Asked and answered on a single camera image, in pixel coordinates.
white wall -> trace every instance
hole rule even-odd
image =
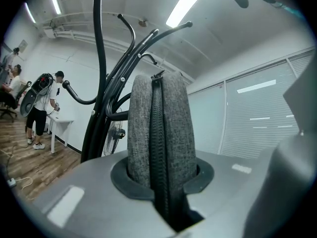
[[[121,53],[106,49],[107,73],[109,73]],[[97,95],[99,84],[99,62],[96,46],[71,39],[42,39],[29,56],[23,70],[23,78],[34,82],[42,73],[54,73],[61,70],[65,80],[69,80],[72,88],[83,100],[90,100]],[[121,96],[131,92],[132,83],[137,74],[153,75],[158,69],[144,62],[139,62],[135,71],[125,85]],[[94,105],[81,105],[74,101],[61,85],[57,102],[62,112],[70,113],[75,121],[71,126],[68,143],[82,150],[83,140]],[[127,110],[129,103],[122,106]],[[127,121],[123,122],[123,129],[127,132]],[[62,128],[57,128],[57,136],[64,139]],[[127,135],[119,141],[116,152],[127,149]]]
[[[23,40],[27,42],[28,46],[24,52],[19,52],[19,56],[14,59],[12,64],[20,64],[22,70],[30,53],[39,41],[39,31],[29,18],[25,8],[21,7],[20,11],[11,22],[3,42],[13,51],[13,49],[18,47]],[[1,60],[7,54],[8,51],[1,48]]]
[[[214,68],[209,68],[187,87],[187,92],[193,93],[245,70],[310,48],[314,44],[313,36],[306,27],[292,28]]]

black shorts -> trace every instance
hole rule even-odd
[[[26,120],[26,126],[31,129],[34,121],[36,134],[42,136],[46,123],[46,111],[38,110],[33,107]]]

gray felt object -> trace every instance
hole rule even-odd
[[[131,178],[150,187],[149,137],[152,105],[152,80],[135,77],[128,119],[128,172]]]
[[[183,184],[197,172],[194,131],[182,75],[164,74],[162,92],[170,199],[182,202]]]

power strip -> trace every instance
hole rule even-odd
[[[8,185],[9,185],[10,188],[16,186],[15,179],[13,179],[13,178],[7,180],[7,183],[8,183]]]

white sneaker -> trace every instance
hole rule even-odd
[[[32,138],[28,138],[28,144],[32,144],[32,142],[34,141],[34,137],[32,136]]]
[[[41,144],[41,143],[34,144],[34,145],[33,145],[33,148],[34,148],[35,150],[44,149],[44,148],[45,148],[45,144]]]

